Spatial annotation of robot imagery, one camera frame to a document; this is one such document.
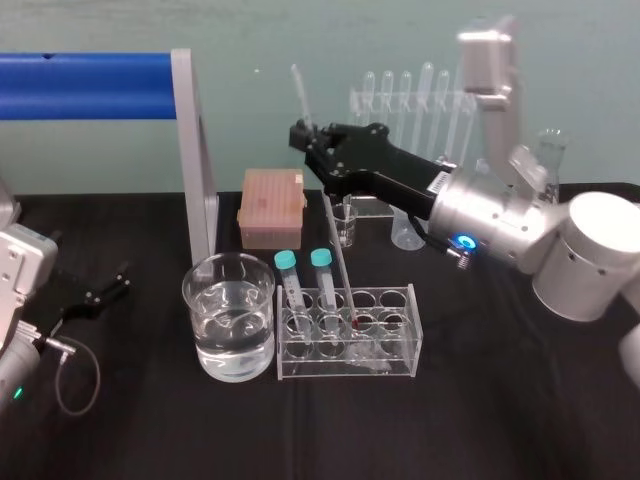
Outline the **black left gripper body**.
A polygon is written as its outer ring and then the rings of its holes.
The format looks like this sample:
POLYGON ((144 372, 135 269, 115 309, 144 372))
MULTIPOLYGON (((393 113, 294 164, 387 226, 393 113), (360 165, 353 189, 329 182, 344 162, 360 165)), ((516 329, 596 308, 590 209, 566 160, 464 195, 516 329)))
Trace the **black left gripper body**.
POLYGON ((77 276, 55 269, 25 305, 25 322, 42 334, 52 334, 65 322, 93 319, 103 308, 103 298, 77 276))

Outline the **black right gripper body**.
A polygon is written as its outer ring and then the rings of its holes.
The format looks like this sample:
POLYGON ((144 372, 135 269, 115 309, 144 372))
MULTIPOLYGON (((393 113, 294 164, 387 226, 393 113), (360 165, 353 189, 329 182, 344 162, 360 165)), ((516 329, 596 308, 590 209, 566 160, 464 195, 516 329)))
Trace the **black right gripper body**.
POLYGON ((427 220, 436 201, 429 186, 453 168, 439 165, 394 146, 380 123, 354 126, 336 148, 323 149, 314 139, 304 151, 305 165, 326 194, 365 194, 427 220))

